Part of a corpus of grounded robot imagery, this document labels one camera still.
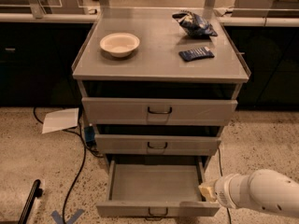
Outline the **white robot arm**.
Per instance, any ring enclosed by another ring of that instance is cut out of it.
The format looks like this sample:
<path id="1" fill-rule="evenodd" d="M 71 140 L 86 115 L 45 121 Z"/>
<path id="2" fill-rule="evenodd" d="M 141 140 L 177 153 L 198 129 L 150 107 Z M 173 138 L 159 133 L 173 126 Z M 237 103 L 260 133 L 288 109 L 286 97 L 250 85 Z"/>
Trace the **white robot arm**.
<path id="1" fill-rule="evenodd" d="M 226 208 L 299 217 L 299 184 L 273 170 L 222 176 L 203 182 L 199 190 L 209 202 L 218 202 Z"/>

